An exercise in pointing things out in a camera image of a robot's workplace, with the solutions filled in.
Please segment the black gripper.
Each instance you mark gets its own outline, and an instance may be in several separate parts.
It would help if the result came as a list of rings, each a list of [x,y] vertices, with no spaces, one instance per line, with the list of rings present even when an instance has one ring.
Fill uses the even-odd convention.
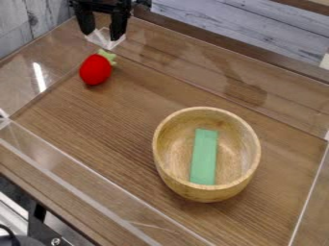
[[[82,33],[89,36],[96,30],[96,17],[93,12],[114,13],[110,25],[112,41],[120,40],[126,33],[128,21],[133,7],[132,0],[70,0],[70,6],[77,10],[77,18]]]

